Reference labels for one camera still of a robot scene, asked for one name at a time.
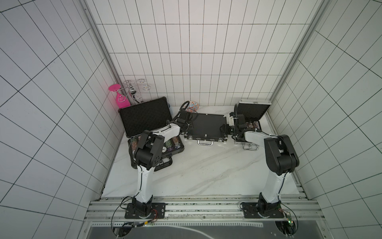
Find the aluminium mounting rail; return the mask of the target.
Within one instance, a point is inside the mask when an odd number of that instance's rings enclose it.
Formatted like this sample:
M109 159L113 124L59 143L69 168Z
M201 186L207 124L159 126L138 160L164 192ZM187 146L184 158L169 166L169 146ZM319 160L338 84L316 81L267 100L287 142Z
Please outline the aluminium mounting rail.
M158 212L159 222L233 222L276 221L290 217L298 221L321 220L323 213L314 200L302 195L288 195L278 209L261 216L257 211L257 196L205 196L205 197L154 197L152 207ZM143 221L145 216L135 213L131 201L120 198L105 198L92 201L85 221L121 225L122 222Z

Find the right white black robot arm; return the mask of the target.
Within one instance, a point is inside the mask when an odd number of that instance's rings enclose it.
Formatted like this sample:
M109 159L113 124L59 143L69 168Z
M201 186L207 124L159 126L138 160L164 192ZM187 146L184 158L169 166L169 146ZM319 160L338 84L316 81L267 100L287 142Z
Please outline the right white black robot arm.
M269 169L264 189L259 194L256 211L262 217L281 208L281 192L286 176L299 166L299 159L287 135L275 135L250 127L245 116L235 112L229 117L230 134L236 144L244 150L265 150L265 161Z

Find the colourful patterned bowl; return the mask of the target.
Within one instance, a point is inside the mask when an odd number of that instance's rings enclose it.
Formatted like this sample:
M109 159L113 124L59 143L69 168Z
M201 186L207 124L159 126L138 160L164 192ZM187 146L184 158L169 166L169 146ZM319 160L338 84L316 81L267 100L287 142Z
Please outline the colourful patterned bowl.
M190 101L186 111L191 112L191 113L197 113L197 110L199 109L199 104L194 101Z

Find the black poker case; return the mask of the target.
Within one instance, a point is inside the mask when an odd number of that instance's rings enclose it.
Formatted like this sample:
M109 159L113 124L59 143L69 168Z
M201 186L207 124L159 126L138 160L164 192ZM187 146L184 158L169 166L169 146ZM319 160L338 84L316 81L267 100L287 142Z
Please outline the black poker case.
M191 113L184 138L197 140L198 145L212 146L214 142L228 140L227 118L224 115Z
M171 120L169 104L165 97L161 97L139 105L130 106L119 110L129 144L131 166L137 169L133 154L144 130L155 130L167 125ZM172 156L184 151L184 144L180 136L172 137L164 142L162 156L155 171L172 165Z

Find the right silver poker case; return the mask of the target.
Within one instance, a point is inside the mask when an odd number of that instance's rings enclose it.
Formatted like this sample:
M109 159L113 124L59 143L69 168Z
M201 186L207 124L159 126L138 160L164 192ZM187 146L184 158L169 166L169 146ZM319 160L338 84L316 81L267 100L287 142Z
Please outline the right silver poker case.
M234 106L234 111L238 115L244 115L250 131L245 132L245 140L234 140L236 144L244 150L257 151L264 146L264 139L269 135L261 128L260 119L271 106L270 101L241 100Z

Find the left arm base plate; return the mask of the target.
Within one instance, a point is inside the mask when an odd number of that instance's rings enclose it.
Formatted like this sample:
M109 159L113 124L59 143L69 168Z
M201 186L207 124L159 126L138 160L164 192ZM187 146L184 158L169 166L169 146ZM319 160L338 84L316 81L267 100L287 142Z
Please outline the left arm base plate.
M137 206L128 203L126 208L125 219L164 219L166 203L151 203L149 206Z

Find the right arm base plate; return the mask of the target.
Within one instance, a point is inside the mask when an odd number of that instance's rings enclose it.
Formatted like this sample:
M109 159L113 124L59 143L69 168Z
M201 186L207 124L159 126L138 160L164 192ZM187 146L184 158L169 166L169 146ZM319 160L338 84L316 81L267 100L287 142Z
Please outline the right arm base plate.
M253 203L242 202L240 209L246 219L283 219L285 216L280 210L280 203Z

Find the pink wine glass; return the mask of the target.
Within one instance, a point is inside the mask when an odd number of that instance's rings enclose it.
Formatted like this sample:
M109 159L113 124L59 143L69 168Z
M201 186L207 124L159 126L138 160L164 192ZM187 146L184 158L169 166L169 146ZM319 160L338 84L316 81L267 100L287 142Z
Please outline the pink wine glass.
M123 109L123 108L127 108L131 106L131 103L128 97L120 93L120 91L122 90L122 86L120 84L111 85L109 86L108 90L116 93L115 101L119 109Z

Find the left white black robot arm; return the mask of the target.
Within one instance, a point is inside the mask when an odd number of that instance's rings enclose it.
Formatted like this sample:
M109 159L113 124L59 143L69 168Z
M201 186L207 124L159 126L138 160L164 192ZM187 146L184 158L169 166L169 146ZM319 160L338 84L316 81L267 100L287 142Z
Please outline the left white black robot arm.
M137 144L133 157L138 169L137 194L132 199L132 206L144 215L152 210L152 177L155 167L162 158L163 146L166 141L185 133L190 126L192 117L187 111L190 101L186 101L171 121L162 128L145 130Z

